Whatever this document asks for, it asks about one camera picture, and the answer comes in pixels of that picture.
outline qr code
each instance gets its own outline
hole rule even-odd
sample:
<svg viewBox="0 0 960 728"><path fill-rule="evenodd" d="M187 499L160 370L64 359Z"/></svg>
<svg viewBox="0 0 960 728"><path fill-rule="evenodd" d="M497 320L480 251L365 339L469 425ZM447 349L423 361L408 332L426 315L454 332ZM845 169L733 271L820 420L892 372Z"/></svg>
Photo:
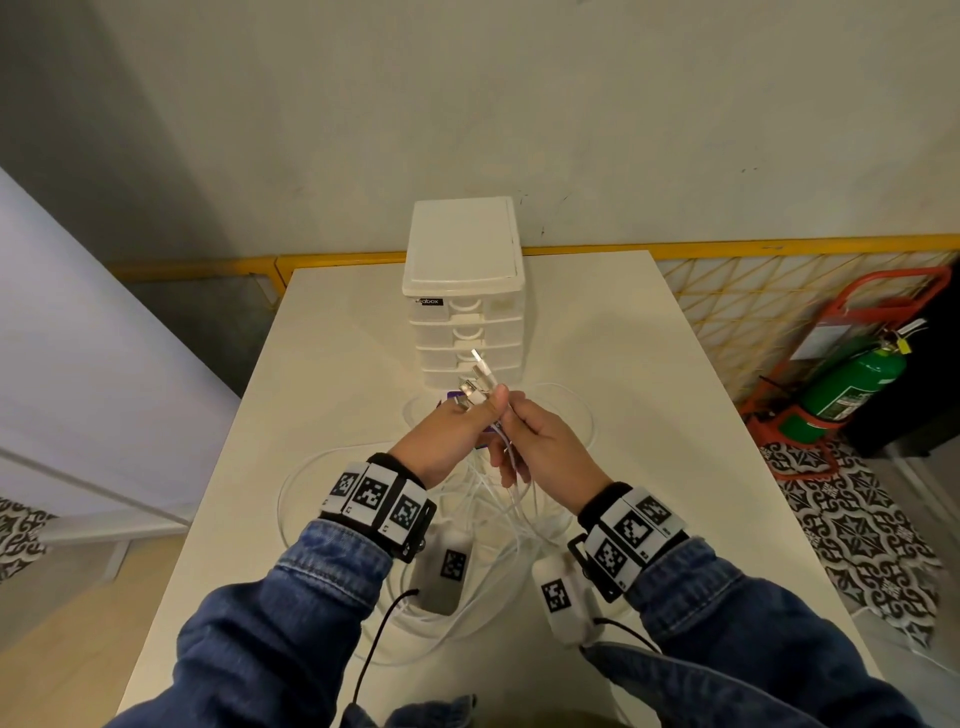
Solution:
<svg viewBox="0 0 960 728"><path fill-rule="evenodd" d="M359 505L365 505L368 508L372 508L375 511L380 507L380 501L383 500L385 495L387 495L389 488L390 486L388 486L386 483L381 483L379 480L365 477L363 482L360 483L360 487L357 488L357 492L353 494L353 498L351 498L351 500Z"/></svg>
<svg viewBox="0 0 960 728"><path fill-rule="evenodd" d="M464 580L464 568L467 566L467 555L452 548L446 550L444 565L440 569L440 576L454 581Z"/></svg>
<svg viewBox="0 0 960 728"><path fill-rule="evenodd" d="M548 581L546 584L540 586L540 590L543 592L543 598L546 600L546 608L550 610L550 614L559 612L570 606L570 597L566 593L562 579Z"/></svg>
<svg viewBox="0 0 960 728"><path fill-rule="evenodd" d="M660 501L653 496L647 496L636 505L636 510L653 521L656 525L663 524L672 515Z"/></svg>
<svg viewBox="0 0 960 728"><path fill-rule="evenodd" d="M647 536L653 533L654 529L645 523L640 516L630 511L617 522L613 530L623 536L624 541L630 544L630 546L639 550L640 544L643 543Z"/></svg>
<svg viewBox="0 0 960 728"><path fill-rule="evenodd" d="M337 479L337 484L333 486L333 490L330 491L332 496L345 496L350 492L350 488L353 487L353 483L356 482L357 473L344 473Z"/></svg>
<svg viewBox="0 0 960 728"><path fill-rule="evenodd" d="M390 514L390 520L400 526L400 528L409 531L413 528L414 521L417 520L417 513L419 512L419 503L407 496L400 496L396 502L394 512Z"/></svg>
<svg viewBox="0 0 960 728"><path fill-rule="evenodd" d="M614 579L620 573L620 569L627 563L627 556L619 548L613 545L610 539L604 539L600 548L597 549L596 556L593 557L606 573Z"/></svg>

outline white controller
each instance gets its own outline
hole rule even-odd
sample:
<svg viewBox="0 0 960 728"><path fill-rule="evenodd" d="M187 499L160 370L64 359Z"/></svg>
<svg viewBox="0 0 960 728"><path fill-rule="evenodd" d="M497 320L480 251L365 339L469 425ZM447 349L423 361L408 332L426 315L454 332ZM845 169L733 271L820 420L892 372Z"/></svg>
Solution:
<svg viewBox="0 0 960 728"><path fill-rule="evenodd" d="M573 557L552 554L535 562L532 573L553 636L565 647L597 640L602 627L593 620L602 616L600 607Z"/></svg>
<svg viewBox="0 0 960 728"><path fill-rule="evenodd" d="M424 540L410 577L411 588L420 593L411 601L427 612L452 615L460 607L473 536L449 523L439 523L427 529Z"/></svg>

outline white device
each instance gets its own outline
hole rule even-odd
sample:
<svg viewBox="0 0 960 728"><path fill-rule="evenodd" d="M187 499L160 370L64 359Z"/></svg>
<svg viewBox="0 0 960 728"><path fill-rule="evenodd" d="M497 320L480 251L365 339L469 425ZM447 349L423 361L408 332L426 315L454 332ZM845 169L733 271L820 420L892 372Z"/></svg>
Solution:
<svg viewBox="0 0 960 728"><path fill-rule="evenodd" d="M453 390L477 350L499 381L523 372L526 277L510 197L414 205L403 295L423 382Z"/></svg>
<svg viewBox="0 0 960 728"><path fill-rule="evenodd" d="M427 612L452 615L460 607L467 581L473 536L450 523L438 523L427 529L424 540L410 577L410 588L420 593L411 601Z"/></svg>
<svg viewBox="0 0 960 728"><path fill-rule="evenodd" d="M589 582L569 553L551 554L534 563L534 584L553 636L564 647L596 641L601 626L600 607Z"/></svg>

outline mini drawer organizer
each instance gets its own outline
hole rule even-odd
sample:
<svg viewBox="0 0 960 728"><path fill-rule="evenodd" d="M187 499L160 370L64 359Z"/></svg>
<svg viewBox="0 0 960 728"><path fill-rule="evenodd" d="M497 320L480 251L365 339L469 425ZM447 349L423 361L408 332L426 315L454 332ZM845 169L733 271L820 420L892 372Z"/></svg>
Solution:
<svg viewBox="0 0 960 728"><path fill-rule="evenodd" d="M403 295L426 386L459 387L472 349L499 381L519 382L525 283L511 198L414 205Z"/></svg>

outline person's right hand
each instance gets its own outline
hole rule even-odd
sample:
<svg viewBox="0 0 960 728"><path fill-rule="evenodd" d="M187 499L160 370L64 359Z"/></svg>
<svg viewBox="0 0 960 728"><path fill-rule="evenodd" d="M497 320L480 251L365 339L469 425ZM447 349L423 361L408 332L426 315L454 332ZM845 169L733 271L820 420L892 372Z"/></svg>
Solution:
<svg viewBox="0 0 960 728"><path fill-rule="evenodd" d="M500 423L514 449L523 458L517 461L525 482L531 477L561 506L579 515L594 496L613 483L593 462L583 443L559 416L528 400L523 392L510 393ZM516 473L503 442L489 445L490 462L500 469L504 487L516 484Z"/></svg>

